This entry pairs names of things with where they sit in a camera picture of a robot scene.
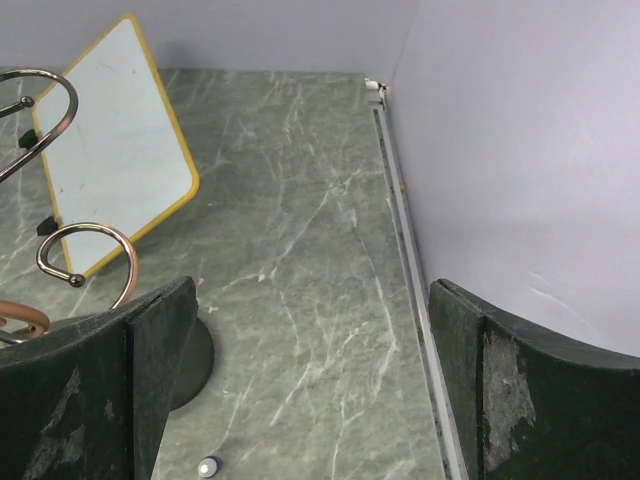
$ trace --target metal ring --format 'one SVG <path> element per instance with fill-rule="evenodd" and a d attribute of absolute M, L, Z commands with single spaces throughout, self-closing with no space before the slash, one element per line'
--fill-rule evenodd
<path fill-rule="evenodd" d="M 122 232 L 116 230 L 115 228 L 107 227 L 106 225 L 101 225 L 99 223 L 72 223 L 70 225 L 65 225 L 64 227 L 49 235 L 45 239 L 45 241 L 42 242 L 42 245 L 40 245 L 40 248 L 38 249 L 38 253 L 36 255 L 36 262 L 38 263 L 38 267 L 40 268 L 40 270 L 54 278 L 64 280 L 74 288 L 78 288 L 84 285 L 86 281 L 84 275 L 81 275 L 79 273 L 70 273 L 60 268 L 54 267 L 53 265 L 51 265 L 51 263 L 49 263 L 48 260 L 49 251 L 51 250 L 51 247 L 54 243 L 66 237 L 67 235 L 71 235 L 77 232 L 97 232 L 109 235 L 111 238 L 114 238 L 124 249 L 129 260 L 129 275 L 127 277 L 127 283 L 120 293 L 120 296 L 116 299 L 113 305 L 109 307 L 109 309 L 116 308 L 125 303 L 127 300 L 129 300 L 129 298 L 131 298 L 131 295 L 133 294 L 138 284 L 138 255 L 136 254 L 136 251 L 129 239 Z"/>
<path fill-rule="evenodd" d="M 0 300 L 0 326 L 6 324 L 6 318 L 20 320 L 29 325 L 28 328 L 13 333 L 0 329 L 0 342 L 8 343 L 9 345 L 22 343 L 25 340 L 31 340 L 32 338 L 44 335 L 51 327 L 49 317 L 40 310 L 22 305 L 21 303 Z"/>
<path fill-rule="evenodd" d="M 0 73 L 0 83 L 4 82 L 5 80 L 19 77 L 44 77 L 59 83 L 65 88 L 67 94 L 69 95 L 69 107 L 67 108 L 67 112 L 62 117 L 62 120 L 60 120 L 60 122 L 58 122 L 55 127 L 53 127 L 46 135 L 38 140 L 38 142 L 33 147 L 27 150 L 24 154 L 14 160 L 8 166 L 0 170 L 0 183 L 5 181 L 11 175 L 24 167 L 40 152 L 47 148 L 51 144 L 51 142 L 58 138 L 62 134 L 62 132 L 64 132 L 71 124 L 74 117 L 76 116 L 76 113 L 78 112 L 78 92 L 76 92 L 76 89 L 73 87 L 71 82 L 69 82 L 69 80 L 64 78 L 62 75 L 58 75 L 57 73 L 53 73 L 48 70 L 36 68 L 21 68 L 18 70 L 10 70 L 8 72 Z M 19 112 L 20 110 L 23 110 L 25 108 L 31 108 L 34 105 L 35 102 L 33 98 L 22 97 L 18 102 L 7 107 L 0 108 L 0 118 L 11 115 L 12 113 Z"/>

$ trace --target small whiteboard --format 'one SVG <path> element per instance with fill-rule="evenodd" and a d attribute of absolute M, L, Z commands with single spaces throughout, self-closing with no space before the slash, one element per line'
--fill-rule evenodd
<path fill-rule="evenodd" d="M 191 200 L 199 177 L 136 19 L 127 15 L 64 76 L 78 91 L 69 128 L 43 153 L 60 225 L 97 222 L 140 239 Z M 67 109 L 55 84 L 34 107 L 39 134 Z M 62 240 L 70 272 L 91 276 L 122 249 L 80 232 Z"/>

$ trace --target green marble surface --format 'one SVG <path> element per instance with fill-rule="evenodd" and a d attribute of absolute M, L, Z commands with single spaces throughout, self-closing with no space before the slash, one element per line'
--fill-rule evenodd
<path fill-rule="evenodd" d="M 216 479 L 443 478 L 362 76 L 161 73 L 201 186 L 137 244 L 139 293 L 192 276 L 217 362 L 172 413 L 154 480 L 198 478 L 209 454 Z M 0 104 L 44 86 L 6 82 Z M 0 120 L 0 164 L 30 125 Z M 106 309 L 124 260 L 82 291 L 42 274 L 50 214 L 40 161 L 2 184 L 2 298 L 55 319 Z"/>

